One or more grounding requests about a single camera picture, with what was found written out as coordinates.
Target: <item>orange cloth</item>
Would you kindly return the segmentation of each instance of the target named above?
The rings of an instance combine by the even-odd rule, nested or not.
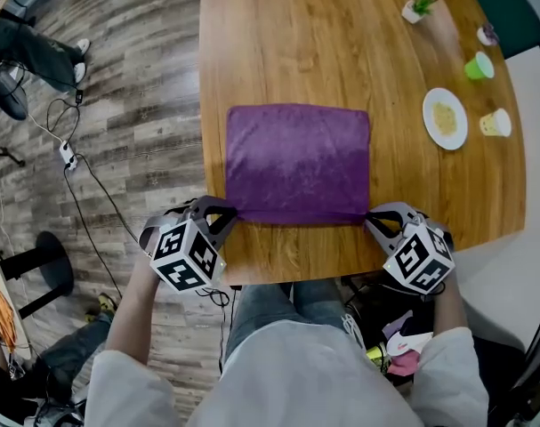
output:
[[[0,292],[0,333],[10,352],[14,351],[17,342],[17,330],[12,315],[11,305],[6,301],[3,293]]]

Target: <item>wooden floor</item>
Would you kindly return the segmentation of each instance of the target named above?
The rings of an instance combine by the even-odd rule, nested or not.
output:
[[[199,1],[49,0],[35,10],[40,32],[68,44],[92,40],[72,146],[89,160],[136,233],[152,214],[206,193],[198,104]],[[30,114],[45,125],[48,103],[62,94],[36,78],[23,87]],[[60,110],[54,105],[51,114]],[[67,118],[56,133],[67,136],[71,128]],[[84,324],[84,312],[99,292],[117,294],[69,194],[58,142],[30,120],[16,122],[0,112],[0,146],[27,162],[18,168],[0,160],[4,228],[14,251],[30,249],[36,234],[49,230],[65,246],[76,276],[69,298],[25,319],[40,352]],[[125,289],[138,247],[85,165],[80,163],[69,179],[96,245]],[[1,229],[0,250],[11,254]],[[17,280],[9,285],[18,306],[47,291],[37,270],[24,276],[26,293]],[[207,298],[177,296],[160,287],[149,366],[173,384],[183,418],[218,379],[221,322],[220,308]],[[77,387],[88,382],[91,364],[78,376]]]

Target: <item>black round base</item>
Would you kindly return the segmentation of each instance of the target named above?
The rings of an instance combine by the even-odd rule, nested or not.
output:
[[[61,254],[59,259],[48,262],[39,269],[44,281],[51,289],[64,285],[67,289],[63,295],[71,295],[74,290],[74,272],[72,272],[66,250],[58,238],[51,232],[42,231],[36,237],[36,247],[46,252]]]

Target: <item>white plate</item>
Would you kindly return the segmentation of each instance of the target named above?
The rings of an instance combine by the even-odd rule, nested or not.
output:
[[[449,106],[455,113],[457,128],[455,133],[449,136],[444,136],[439,132],[433,119],[433,105],[438,102]],[[467,139],[467,115],[465,109],[457,97],[449,90],[437,88],[426,93],[423,99],[423,124],[426,125],[426,130],[428,130],[434,142],[443,149],[459,149]]]

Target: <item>person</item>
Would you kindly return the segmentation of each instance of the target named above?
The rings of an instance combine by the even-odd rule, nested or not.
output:
[[[60,92],[69,92],[85,77],[84,56],[90,47],[87,38],[72,47],[17,21],[0,17],[0,62],[22,64]]]
[[[72,383],[82,366],[105,342],[116,313],[114,301],[106,294],[98,297],[100,311],[86,314],[89,322],[66,335],[36,359],[29,372],[12,380],[0,338],[0,424],[19,427],[31,420],[34,425],[78,424],[77,411],[69,404]],[[42,399],[39,406],[35,399]]]
[[[137,260],[94,360],[86,406],[90,427],[181,425],[169,383],[147,367],[159,278]],[[455,276],[435,299],[434,338],[423,349],[405,400],[343,325],[331,280],[246,286],[220,381],[188,426],[487,425],[488,395]]]

